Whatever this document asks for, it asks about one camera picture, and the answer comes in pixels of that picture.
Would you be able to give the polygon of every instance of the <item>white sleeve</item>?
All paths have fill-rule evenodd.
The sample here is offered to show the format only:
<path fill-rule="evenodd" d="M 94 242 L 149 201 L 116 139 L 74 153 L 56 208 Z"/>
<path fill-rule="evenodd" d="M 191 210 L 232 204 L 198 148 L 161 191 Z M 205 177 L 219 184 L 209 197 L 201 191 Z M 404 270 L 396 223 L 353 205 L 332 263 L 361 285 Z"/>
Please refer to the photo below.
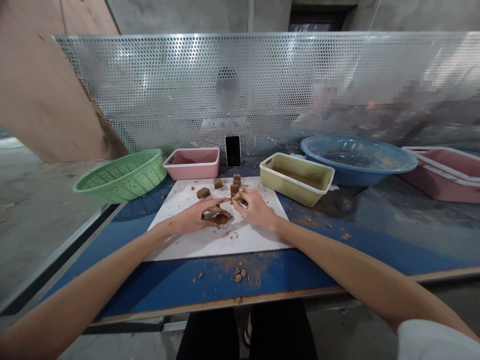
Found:
<path fill-rule="evenodd" d="M 398 360 L 479 360 L 480 343 L 448 326 L 427 320 L 398 328 Z"/>

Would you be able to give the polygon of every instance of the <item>green plastic basket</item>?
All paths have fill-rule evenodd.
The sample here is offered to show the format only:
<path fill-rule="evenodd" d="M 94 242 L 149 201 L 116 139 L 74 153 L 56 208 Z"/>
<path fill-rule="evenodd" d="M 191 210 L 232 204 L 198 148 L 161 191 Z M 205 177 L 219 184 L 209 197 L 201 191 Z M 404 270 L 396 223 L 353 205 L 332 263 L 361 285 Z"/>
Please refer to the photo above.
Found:
<path fill-rule="evenodd" d="M 167 170 L 162 165 L 163 160 L 160 149 L 124 156 L 84 175 L 73 191 L 107 204 L 136 199 L 165 179 Z"/>

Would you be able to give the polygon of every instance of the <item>white board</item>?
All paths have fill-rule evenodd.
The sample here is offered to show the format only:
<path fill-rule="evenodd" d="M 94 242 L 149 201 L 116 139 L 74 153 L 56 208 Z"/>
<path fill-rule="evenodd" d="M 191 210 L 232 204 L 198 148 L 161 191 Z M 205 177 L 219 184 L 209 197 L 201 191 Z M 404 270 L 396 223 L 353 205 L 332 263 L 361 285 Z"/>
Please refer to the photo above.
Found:
<path fill-rule="evenodd" d="M 229 198 L 233 178 L 223 178 L 222 182 L 223 187 L 214 190 L 212 179 L 177 181 L 148 229 L 150 230 L 155 224 L 196 203 L 198 201 L 197 191 L 201 188 L 209 188 L 210 197 Z M 242 177 L 241 185 L 257 188 L 275 214 L 288 220 L 277 194 L 272 189 L 263 186 L 259 176 Z M 229 202 L 221 204 L 221 207 L 233 217 L 225 225 L 220 225 L 220 229 L 208 227 L 194 233 L 180 235 L 166 249 L 150 254 L 144 261 L 198 258 L 290 248 L 274 233 L 249 225 Z"/>

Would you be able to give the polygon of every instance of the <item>person's left hand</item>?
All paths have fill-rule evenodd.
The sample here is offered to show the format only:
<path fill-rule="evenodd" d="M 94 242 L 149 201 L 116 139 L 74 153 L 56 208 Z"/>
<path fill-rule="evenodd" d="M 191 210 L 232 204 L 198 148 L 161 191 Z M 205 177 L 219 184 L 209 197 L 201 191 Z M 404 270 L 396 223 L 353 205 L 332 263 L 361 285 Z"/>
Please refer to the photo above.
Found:
<path fill-rule="evenodd" d="M 218 224 L 212 220 L 202 220 L 205 211 L 221 213 L 229 218 L 232 216 L 228 211 L 215 206 L 230 201 L 230 198 L 201 199 L 192 206 L 186 208 L 177 215 L 174 215 L 160 224 L 170 235 L 188 234 L 207 227 L 216 227 Z"/>

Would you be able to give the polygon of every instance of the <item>stacked pink tubs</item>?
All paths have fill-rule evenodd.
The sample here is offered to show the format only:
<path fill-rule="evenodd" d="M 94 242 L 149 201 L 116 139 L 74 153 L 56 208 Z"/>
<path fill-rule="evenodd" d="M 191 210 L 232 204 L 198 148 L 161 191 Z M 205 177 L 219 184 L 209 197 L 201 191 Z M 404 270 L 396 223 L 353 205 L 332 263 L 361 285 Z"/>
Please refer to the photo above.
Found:
<path fill-rule="evenodd" d="M 405 146 L 418 166 L 399 176 L 434 199 L 480 204 L 480 157 L 449 147 Z"/>
<path fill-rule="evenodd" d="M 177 149 L 163 162 L 173 180 L 214 179 L 219 174 L 220 149 Z"/>

